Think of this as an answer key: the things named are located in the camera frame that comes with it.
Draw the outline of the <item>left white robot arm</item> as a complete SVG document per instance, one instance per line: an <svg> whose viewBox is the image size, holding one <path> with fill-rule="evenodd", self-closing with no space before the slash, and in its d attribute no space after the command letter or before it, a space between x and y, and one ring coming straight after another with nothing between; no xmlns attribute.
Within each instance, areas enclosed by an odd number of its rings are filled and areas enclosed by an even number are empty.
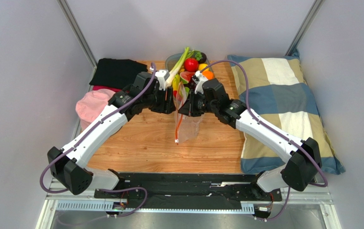
<svg viewBox="0 0 364 229"><path fill-rule="evenodd" d="M169 77L167 70L139 73L133 84L113 95L83 132L63 147L48 151L47 169L63 185L64 192L79 195L87 189L115 189L119 174L112 169L88 168L88 162L110 136L143 109L165 114L175 110Z"/></svg>

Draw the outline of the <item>orange fruit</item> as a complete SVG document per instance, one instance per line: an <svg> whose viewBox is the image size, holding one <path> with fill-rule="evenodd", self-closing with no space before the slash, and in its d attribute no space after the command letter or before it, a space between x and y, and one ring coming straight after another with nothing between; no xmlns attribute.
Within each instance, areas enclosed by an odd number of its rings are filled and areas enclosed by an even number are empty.
<svg viewBox="0 0 364 229"><path fill-rule="evenodd" d="M211 71L204 71L202 72L202 75L206 77L208 80L212 80L215 78L214 73Z"/></svg>

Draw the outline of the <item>clear orange zip top bag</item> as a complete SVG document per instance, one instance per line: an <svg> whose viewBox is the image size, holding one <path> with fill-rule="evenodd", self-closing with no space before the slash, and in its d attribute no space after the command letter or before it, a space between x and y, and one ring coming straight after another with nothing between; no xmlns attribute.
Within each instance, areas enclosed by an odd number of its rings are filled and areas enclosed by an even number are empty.
<svg viewBox="0 0 364 229"><path fill-rule="evenodd" d="M187 93L185 89L179 89L177 97L174 98L176 108L181 108L183 103L187 100ZM204 116L189 117L179 114L177 110L174 114L175 120L175 143L176 145L182 144L188 140L194 139L199 133L200 123Z"/></svg>

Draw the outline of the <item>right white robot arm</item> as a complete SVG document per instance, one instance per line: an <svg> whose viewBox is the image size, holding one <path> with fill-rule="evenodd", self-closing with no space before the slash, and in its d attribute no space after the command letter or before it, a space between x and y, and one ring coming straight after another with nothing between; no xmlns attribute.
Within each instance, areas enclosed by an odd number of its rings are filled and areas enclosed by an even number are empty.
<svg viewBox="0 0 364 229"><path fill-rule="evenodd" d="M295 137L260 117L253 109L237 99L231 99L222 83L216 79L198 82L178 113L189 117L212 113L217 119L248 134L273 150L284 162L283 166L257 175L256 185L263 192L282 187L304 191L321 172L318 142Z"/></svg>

